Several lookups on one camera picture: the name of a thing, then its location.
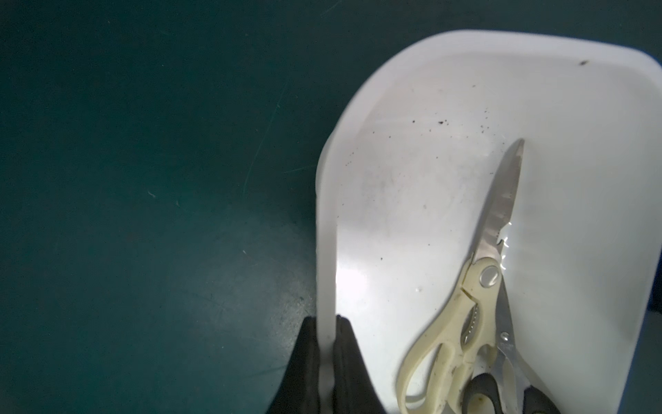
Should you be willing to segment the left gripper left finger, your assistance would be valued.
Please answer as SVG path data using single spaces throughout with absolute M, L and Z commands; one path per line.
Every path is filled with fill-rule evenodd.
M 267 413 L 319 414 L 319 370 L 317 319 L 305 317 L 284 377 Z

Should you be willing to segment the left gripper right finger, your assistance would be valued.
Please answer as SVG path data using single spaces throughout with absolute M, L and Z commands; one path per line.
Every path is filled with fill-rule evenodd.
M 385 414 L 375 392 L 351 322 L 336 317 L 333 346 L 335 414 Z

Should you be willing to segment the cream kitchen shears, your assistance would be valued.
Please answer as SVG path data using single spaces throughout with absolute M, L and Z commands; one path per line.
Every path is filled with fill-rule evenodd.
M 495 344 L 505 245 L 500 233 L 511 223 L 524 145 L 520 138 L 505 152 L 452 294 L 403 359 L 396 381 L 400 412 L 459 413 L 479 350 Z

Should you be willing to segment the small black handled scissors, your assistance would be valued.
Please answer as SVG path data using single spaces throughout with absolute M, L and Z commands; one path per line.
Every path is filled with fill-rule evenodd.
M 463 393 L 463 413 L 553 413 L 560 409 L 534 386 L 525 372 L 516 347 L 510 302 L 505 286 L 496 301 L 496 340 L 491 346 L 492 362 L 482 374 L 468 382 Z

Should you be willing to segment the white plastic storage box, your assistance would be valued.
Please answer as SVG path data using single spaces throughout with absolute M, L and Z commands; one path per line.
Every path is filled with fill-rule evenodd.
M 389 413 L 518 139 L 504 251 L 517 348 L 562 412 L 619 409 L 660 257 L 661 66 L 599 42 L 464 30 L 379 68 L 317 167 L 320 345 L 347 317 Z

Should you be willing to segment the green table mat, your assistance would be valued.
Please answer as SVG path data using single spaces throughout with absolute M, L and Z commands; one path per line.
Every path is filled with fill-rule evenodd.
M 658 1 L 4 1 L 2 412 L 264 412 L 315 312 L 322 147 L 455 29 L 661 55 Z

